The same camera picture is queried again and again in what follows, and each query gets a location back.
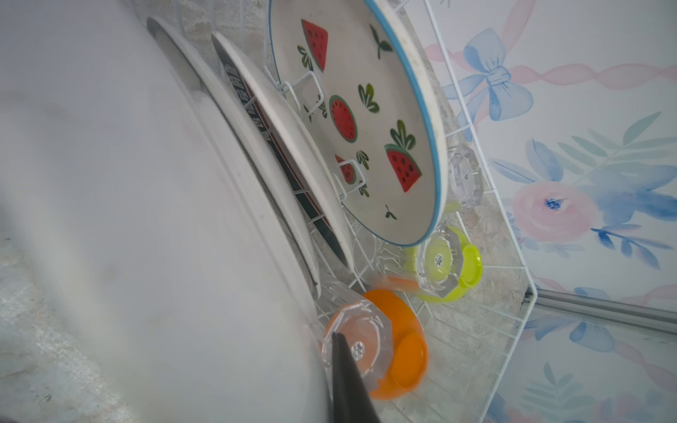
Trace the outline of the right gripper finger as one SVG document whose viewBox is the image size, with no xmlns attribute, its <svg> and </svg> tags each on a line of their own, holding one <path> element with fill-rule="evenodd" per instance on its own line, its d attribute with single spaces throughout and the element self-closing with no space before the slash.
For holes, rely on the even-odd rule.
<svg viewBox="0 0 677 423">
<path fill-rule="evenodd" d="M 336 423 L 380 423 L 368 391 L 352 356 L 346 337 L 331 335 L 333 375 L 333 421 Z"/>
</svg>

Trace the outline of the green rimmed white plate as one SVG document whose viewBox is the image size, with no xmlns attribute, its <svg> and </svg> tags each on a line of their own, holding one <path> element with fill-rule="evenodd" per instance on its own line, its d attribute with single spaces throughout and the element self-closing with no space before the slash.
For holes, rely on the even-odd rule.
<svg viewBox="0 0 677 423">
<path fill-rule="evenodd" d="M 242 148 L 125 1 L 1 4 L 1 204 L 144 422 L 329 422 L 309 276 Z"/>
</svg>

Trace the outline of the red green rimmed plate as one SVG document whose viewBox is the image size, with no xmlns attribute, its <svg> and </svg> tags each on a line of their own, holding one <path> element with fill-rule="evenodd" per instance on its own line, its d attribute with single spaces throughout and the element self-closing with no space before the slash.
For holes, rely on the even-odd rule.
<svg viewBox="0 0 677 423">
<path fill-rule="evenodd" d="M 224 35 L 211 34 L 214 48 L 228 76 L 242 81 L 241 90 L 247 99 L 259 105 L 272 129 L 273 138 L 282 145 L 282 156 L 292 162 L 292 168 L 301 176 L 304 188 L 314 197 L 321 214 L 335 235 L 340 251 L 336 254 L 349 270 L 355 267 L 351 232 L 343 213 L 331 172 L 320 157 L 310 134 L 282 94 L 274 88 L 263 72 L 241 49 Z"/>
</svg>

